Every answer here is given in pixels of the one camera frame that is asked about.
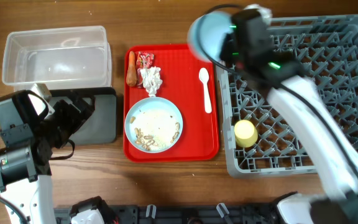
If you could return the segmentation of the light blue plate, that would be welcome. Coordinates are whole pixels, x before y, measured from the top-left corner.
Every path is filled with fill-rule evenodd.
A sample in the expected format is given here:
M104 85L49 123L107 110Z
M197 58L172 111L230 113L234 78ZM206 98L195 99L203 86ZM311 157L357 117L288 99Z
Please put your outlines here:
M138 101L127 112L124 131L135 149L157 154L178 142L183 131L183 118L171 101L149 97Z

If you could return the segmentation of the white plastic spoon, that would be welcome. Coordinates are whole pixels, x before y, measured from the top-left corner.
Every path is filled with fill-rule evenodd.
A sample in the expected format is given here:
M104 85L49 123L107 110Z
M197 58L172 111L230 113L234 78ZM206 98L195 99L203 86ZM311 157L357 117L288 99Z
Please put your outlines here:
M204 110L206 113L212 113L211 98L208 90L209 73L206 68L201 68L199 71L199 80L203 84L204 95Z

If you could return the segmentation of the light blue bowl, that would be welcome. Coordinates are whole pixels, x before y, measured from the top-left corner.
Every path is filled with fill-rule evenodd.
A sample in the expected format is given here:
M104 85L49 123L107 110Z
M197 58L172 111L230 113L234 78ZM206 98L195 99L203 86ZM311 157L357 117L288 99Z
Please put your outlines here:
M209 62L209 59L202 53L200 45L196 42L196 26L200 18L197 18L188 31L187 44L191 53L199 60ZM224 39L232 32L230 28L230 15L222 11L214 11L206 16L200 27L200 42L206 53L216 61L220 61L220 54Z

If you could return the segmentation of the yellow plastic cup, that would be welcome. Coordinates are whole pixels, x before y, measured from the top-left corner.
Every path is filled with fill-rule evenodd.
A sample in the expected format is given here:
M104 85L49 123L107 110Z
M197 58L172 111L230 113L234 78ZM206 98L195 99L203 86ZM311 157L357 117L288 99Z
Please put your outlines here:
M251 147L258 139L258 133L249 120L240 120L234 125L236 144L240 147Z

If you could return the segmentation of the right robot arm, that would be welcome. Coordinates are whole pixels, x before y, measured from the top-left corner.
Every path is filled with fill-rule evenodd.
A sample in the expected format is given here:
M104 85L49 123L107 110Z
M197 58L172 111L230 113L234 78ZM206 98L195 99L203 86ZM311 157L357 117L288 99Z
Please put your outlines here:
M294 130L325 192L281 199L281 218L287 223L358 223L358 153L323 105L316 85L293 56L273 50L258 10L229 16L227 28L221 58Z

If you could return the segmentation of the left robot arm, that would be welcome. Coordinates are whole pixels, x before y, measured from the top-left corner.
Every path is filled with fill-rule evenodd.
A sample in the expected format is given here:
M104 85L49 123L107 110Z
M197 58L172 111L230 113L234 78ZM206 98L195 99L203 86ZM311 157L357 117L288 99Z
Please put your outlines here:
M93 96L75 91L50 106L21 90L0 98L0 202L12 223L55 223L50 161L95 111Z

